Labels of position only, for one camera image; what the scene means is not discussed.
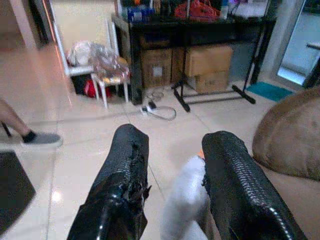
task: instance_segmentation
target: cardboard box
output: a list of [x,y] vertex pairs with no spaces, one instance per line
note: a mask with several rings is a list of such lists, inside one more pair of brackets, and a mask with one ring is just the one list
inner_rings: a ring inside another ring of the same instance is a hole
[[226,90],[229,71],[219,71],[188,78],[188,84],[199,94],[208,94]]
[[[230,68],[233,49],[227,45],[195,46],[187,49],[185,74],[188,77],[225,72]],[[183,70],[183,49],[179,51],[179,69]]]
[[171,83],[171,49],[141,52],[143,87],[154,88]]

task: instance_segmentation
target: person's leg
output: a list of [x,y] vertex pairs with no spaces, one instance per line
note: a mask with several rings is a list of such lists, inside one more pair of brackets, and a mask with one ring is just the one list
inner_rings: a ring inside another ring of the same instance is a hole
[[0,122],[16,130],[26,146],[59,147],[63,143],[58,134],[34,133],[2,98],[0,98]]
[[0,122],[12,127],[23,137],[28,135],[31,131],[31,129],[2,98],[0,98]]

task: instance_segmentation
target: white cloth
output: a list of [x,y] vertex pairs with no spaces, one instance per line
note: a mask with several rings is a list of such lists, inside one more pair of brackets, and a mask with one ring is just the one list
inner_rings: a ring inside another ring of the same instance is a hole
[[198,156],[183,166],[165,201],[160,225],[162,240],[207,239],[199,225],[199,228],[194,225],[207,214],[210,204],[207,191],[202,186],[205,172],[205,162]]

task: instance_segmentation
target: plastic bag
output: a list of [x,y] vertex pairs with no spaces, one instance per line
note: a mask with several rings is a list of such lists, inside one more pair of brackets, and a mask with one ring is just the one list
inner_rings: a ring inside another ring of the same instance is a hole
[[128,63],[101,44],[91,44],[90,63],[98,78],[108,84],[123,83],[130,74]]
[[73,45],[67,53],[67,61],[72,66],[85,66],[89,64],[92,42],[80,41]]

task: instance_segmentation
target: tiled floor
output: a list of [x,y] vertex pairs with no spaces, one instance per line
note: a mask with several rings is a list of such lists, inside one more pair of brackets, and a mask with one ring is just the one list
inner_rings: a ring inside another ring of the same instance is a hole
[[125,123],[134,124],[150,138],[148,180],[152,189],[145,205],[148,225],[142,240],[159,240],[159,222],[171,183],[188,158],[201,149],[204,134],[234,132],[251,151],[255,128],[274,104],[251,94],[256,105],[243,99],[212,102],[191,105],[191,112],[186,113],[165,88],[157,104],[175,108],[173,121],[143,116],[139,107],[119,98],[113,98],[105,109],[101,101],[75,95],[52,45],[30,54],[1,53],[0,79],[0,96],[34,130],[64,138],[59,149],[39,151],[21,147],[17,135],[8,139],[0,130],[0,149],[16,151],[36,189],[30,206],[0,236],[2,240],[66,239],[108,154],[114,131]]

